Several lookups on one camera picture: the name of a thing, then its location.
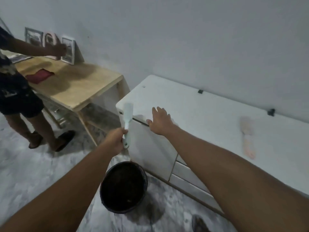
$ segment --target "black shorts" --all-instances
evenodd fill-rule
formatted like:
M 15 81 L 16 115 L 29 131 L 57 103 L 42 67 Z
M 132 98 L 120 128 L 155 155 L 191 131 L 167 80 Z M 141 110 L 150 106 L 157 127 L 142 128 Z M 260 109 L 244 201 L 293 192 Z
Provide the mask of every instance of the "black shorts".
M 3 115 L 21 113 L 26 118 L 32 118 L 43 110 L 43 101 L 31 90 L 20 94 L 0 98 L 0 112 Z

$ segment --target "dark patterned shirt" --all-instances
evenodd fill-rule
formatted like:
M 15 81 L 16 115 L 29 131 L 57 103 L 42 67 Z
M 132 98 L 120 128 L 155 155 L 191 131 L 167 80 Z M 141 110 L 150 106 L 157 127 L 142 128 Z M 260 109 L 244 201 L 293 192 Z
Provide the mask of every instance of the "dark patterned shirt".
M 10 38 L 0 27 L 0 48 L 6 48 Z M 5 99 L 29 90 L 28 81 L 16 70 L 14 64 L 0 51 L 0 99 Z

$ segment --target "table leg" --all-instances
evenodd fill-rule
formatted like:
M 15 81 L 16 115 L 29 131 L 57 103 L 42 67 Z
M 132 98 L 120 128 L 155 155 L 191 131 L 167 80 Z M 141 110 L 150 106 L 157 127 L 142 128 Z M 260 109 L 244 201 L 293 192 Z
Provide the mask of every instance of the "table leg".
M 93 133 L 89 130 L 89 128 L 87 127 L 88 122 L 86 121 L 86 119 L 85 119 L 84 115 L 82 114 L 82 112 L 81 112 L 81 111 L 77 111 L 76 114 L 77 114 L 79 120 L 81 121 L 81 123 L 83 124 L 84 128 L 86 129 L 88 135 L 91 137 L 91 139 L 92 139 L 92 141 L 94 142 L 94 144 L 95 144 L 96 146 L 98 146 L 98 142 L 97 142 L 97 140 L 96 140 L 96 137 L 94 136 L 94 134 L 93 134 Z
M 117 90 L 118 90 L 119 100 L 121 100 L 125 96 L 125 91 L 124 91 L 124 88 L 123 88 L 123 80 L 124 79 L 122 79 L 121 81 L 119 81 L 117 83 Z
M 52 113 L 50 113 L 50 111 L 46 107 L 44 107 L 44 111 L 48 114 L 48 116 L 52 119 L 52 121 L 56 124 L 56 126 L 59 129 L 62 129 L 60 123 L 56 120 L 56 118 L 52 115 Z

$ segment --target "red cloth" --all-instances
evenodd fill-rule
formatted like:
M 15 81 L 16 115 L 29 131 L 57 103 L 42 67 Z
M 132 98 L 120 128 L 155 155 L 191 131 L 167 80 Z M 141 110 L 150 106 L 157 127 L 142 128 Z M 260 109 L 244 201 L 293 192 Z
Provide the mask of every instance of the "red cloth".
M 43 68 L 43 69 L 38 70 L 35 74 L 26 75 L 26 79 L 31 83 L 38 84 L 54 74 L 55 73 L 45 70 Z

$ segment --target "black bracket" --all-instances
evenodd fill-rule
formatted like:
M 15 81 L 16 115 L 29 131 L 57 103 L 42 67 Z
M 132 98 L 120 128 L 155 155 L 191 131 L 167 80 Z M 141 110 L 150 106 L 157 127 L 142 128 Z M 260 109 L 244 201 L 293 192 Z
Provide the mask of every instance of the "black bracket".
M 270 109 L 270 110 L 267 111 L 267 114 L 269 116 L 275 116 L 275 112 L 276 112 L 276 109 Z

